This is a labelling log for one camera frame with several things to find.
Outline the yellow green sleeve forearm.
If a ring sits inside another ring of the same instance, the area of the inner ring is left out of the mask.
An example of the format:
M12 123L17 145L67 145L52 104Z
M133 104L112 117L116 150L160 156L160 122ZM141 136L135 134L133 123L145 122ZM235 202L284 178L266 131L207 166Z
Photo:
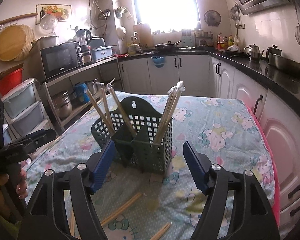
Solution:
M18 222L12 222L12 211L8 207L1 191L1 187L8 182L8 179L8 174L0 174L0 239L7 239L7 237L17 239L20 226Z

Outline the person left hand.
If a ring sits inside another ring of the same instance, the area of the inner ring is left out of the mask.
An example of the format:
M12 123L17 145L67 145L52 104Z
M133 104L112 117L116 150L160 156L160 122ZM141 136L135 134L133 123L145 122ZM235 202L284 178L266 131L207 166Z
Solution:
M16 187L16 193L19 199L25 199L28 196L26 178L27 174L25 170L21 169L19 173L19 183Z

